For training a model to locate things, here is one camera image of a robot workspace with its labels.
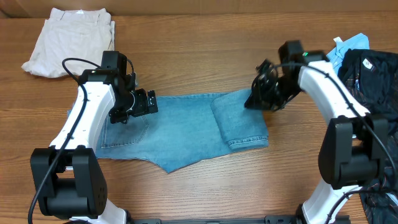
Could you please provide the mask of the blue denim jeans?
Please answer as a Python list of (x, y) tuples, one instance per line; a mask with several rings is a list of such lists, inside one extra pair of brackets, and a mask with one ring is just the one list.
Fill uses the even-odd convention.
[(244, 89), (224, 93), (156, 96), (158, 112), (98, 125), (100, 159), (149, 161), (170, 173), (206, 159), (267, 147), (269, 132), (259, 110), (244, 107)]

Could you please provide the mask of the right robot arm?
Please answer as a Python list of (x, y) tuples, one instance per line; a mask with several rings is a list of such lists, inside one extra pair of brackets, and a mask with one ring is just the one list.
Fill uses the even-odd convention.
[(265, 223), (350, 223), (338, 212), (354, 194), (386, 194), (390, 189), (368, 190), (366, 185), (383, 177), (388, 123), (373, 115), (350, 95), (321, 50), (304, 51), (298, 40), (278, 50), (280, 64), (265, 59), (245, 107), (278, 111), (305, 92), (317, 105), (326, 125), (318, 155), (319, 184), (294, 215), (268, 215)]

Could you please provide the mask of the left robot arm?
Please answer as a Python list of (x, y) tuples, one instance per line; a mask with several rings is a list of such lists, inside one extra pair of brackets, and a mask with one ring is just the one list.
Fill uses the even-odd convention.
[(106, 120), (126, 124), (130, 117), (158, 111), (155, 92), (137, 87), (132, 62), (105, 51), (101, 64), (79, 77), (78, 95), (62, 130), (49, 147), (34, 149), (30, 168), (35, 185), (27, 221), (36, 205), (45, 216), (66, 223), (132, 223), (131, 214), (108, 199), (96, 145)]

